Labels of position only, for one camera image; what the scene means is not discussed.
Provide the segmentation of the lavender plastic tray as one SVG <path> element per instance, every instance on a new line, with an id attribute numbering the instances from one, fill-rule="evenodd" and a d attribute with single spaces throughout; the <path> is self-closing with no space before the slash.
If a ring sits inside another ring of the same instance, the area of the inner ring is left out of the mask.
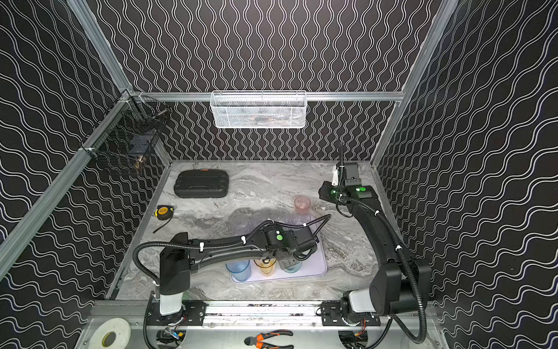
<path id="1" fill-rule="evenodd" d="M 327 271 L 325 256 L 323 253 L 323 248 L 319 243 L 319 236 L 316 231 L 321 227 L 323 221 L 312 223 L 315 218 L 311 215 L 298 215 L 298 214 L 291 214 L 286 210 L 263 210 L 255 212 L 253 215 L 248 216 L 244 214 L 238 214 L 235 216 L 247 216 L 250 217 L 251 223 L 249 230 L 246 234 L 241 235 L 248 235 L 250 234 L 260 223 L 266 220 L 272 220 L 274 222 L 279 222 L 279 232 L 274 232 L 273 238 L 276 239 L 280 237 L 279 241 L 286 241 L 286 231 L 290 231 L 293 225 L 306 225 L 310 228 L 312 235 L 314 235 L 314 240 L 318 244 L 317 251 L 308 259 L 302 262 L 302 267 L 297 273 L 285 273 L 283 270 L 280 269 L 279 262 L 276 262 L 276 271 L 273 273 L 272 276 L 264 277 L 260 273 L 260 269 L 255 265 L 254 260 L 264 260 L 270 259 L 269 258 L 249 258 L 244 260 L 249 260 L 251 264 L 251 277 L 246 282 L 260 282 L 265 279 L 295 279 L 295 278 L 302 278 L 302 277 L 309 277 L 309 276 L 322 276 Z M 229 234 L 232 236 L 238 236 L 233 232 L 231 219 L 229 221 Z"/>

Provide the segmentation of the teal textured plastic cup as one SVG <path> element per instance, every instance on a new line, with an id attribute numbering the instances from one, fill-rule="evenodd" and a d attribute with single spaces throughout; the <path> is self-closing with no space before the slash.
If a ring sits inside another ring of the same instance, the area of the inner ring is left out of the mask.
<path id="1" fill-rule="evenodd" d="M 280 262 L 280 269 L 285 273 L 297 273 L 302 267 L 302 261 L 296 260 L 294 263 L 291 261 Z"/>

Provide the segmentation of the small pink plastic cup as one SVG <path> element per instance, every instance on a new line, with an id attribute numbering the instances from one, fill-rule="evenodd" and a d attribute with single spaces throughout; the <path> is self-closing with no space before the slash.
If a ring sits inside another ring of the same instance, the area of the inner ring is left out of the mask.
<path id="1" fill-rule="evenodd" d="M 312 202 L 306 196 L 297 196 L 294 199 L 294 210 L 298 215 L 309 215 L 311 206 Z"/>

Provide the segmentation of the tall yellow plastic cup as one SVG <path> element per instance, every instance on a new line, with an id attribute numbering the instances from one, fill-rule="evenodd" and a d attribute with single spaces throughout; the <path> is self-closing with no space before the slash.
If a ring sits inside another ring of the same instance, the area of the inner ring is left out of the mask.
<path id="1" fill-rule="evenodd" d="M 264 277 L 272 276 L 273 273 L 276 271 L 276 262 L 275 258 L 264 259 L 264 260 L 254 260 L 255 265 L 260 269 L 260 273 Z"/>

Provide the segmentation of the clear faceted glass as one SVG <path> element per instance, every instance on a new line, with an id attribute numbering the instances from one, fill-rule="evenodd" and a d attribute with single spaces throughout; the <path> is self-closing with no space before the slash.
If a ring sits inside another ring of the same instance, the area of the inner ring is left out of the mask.
<path id="1" fill-rule="evenodd" d="M 235 216 L 231 219 L 232 229 L 236 235 L 246 234 L 250 227 L 250 217 Z"/>

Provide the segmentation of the tall blue plastic cup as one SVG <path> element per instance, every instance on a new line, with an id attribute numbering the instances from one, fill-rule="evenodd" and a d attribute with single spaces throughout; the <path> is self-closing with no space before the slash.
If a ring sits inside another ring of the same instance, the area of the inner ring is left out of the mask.
<path id="1" fill-rule="evenodd" d="M 225 267 L 237 282 L 246 282 L 251 277 L 249 260 L 229 262 L 225 264 Z"/>

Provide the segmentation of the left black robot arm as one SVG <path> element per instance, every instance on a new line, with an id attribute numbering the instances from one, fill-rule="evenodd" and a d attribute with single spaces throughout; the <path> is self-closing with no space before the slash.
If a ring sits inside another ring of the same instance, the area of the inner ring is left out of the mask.
<path id="1" fill-rule="evenodd" d="M 175 316 L 183 312 L 183 294 L 190 289 L 190 276 L 215 263 L 244 260 L 275 260 L 291 267 L 309 259 L 318 250 L 318 233 L 331 215 L 302 225 L 265 220 L 244 235 L 218 239 L 191 239 L 179 233 L 171 241 L 148 241 L 135 247 L 135 266 L 150 277 L 158 287 L 158 314 Z M 161 247 L 159 273 L 140 261 L 142 250 Z"/>

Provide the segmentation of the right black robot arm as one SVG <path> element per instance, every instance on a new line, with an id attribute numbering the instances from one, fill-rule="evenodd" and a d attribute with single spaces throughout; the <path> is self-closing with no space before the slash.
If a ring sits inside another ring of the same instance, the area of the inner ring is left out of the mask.
<path id="1" fill-rule="evenodd" d="M 405 246 L 387 219 L 379 195 L 362 184 L 359 166 L 344 158 L 344 143 L 339 144 L 339 161 L 331 182 L 323 182 L 320 199 L 336 208 L 347 208 L 341 215 L 356 219 L 368 238 L 379 270 L 368 289 L 349 291 L 341 299 L 346 315 L 375 313 L 387 316 L 388 322 L 376 347 L 396 323 L 405 336 L 417 345 L 427 339 L 427 303 L 432 289 L 432 268 Z"/>

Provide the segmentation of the black plastic tool case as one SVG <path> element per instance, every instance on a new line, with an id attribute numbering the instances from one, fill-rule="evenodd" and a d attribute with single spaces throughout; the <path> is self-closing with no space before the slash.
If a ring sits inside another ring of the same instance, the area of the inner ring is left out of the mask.
<path id="1" fill-rule="evenodd" d="M 224 170 L 186 170 L 178 174 L 174 193 L 181 199 L 219 199 L 227 196 L 229 183 Z"/>

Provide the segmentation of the yellow black tape measure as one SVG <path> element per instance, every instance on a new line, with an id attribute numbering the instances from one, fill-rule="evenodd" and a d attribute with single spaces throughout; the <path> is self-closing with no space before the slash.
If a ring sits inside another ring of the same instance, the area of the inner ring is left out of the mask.
<path id="1" fill-rule="evenodd" d="M 163 227 L 165 227 L 174 217 L 174 207 L 169 205 L 159 205 L 155 210 L 155 217 L 159 220 L 164 222 L 163 225 L 158 227 L 153 231 L 153 234 L 156 234 L 160 231 Z"/>

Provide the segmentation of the white tape roll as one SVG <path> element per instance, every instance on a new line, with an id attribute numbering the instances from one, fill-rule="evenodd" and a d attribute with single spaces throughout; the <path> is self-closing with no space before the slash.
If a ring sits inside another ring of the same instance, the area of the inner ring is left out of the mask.
<path id="1" fill-rule="evenodd" d="M 123 318 L 112 318 L 101 324 L 88 341 L 88 348 L 125 349 L 132 335 L 132 327 Z"/>

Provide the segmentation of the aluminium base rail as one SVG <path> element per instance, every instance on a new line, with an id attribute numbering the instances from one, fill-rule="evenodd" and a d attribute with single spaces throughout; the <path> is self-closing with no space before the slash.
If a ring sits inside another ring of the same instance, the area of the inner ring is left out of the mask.
<path id="1" fill-rule="evenodd" d="M 366 320 L 373 330 L 386 324 L 387 317 L 374 312 L 351 314 L 340 301 L 201 301 L 187 300 L 180 314 L 169 319 L 155 313 L 146 300 L 99 301 L 87 324 L 100 325 L 112 318 L 123 318 L 131 327 L 142 328 L 145 317 L 150 330 L 165 327 L 200 330 L 358 330 Z"/>

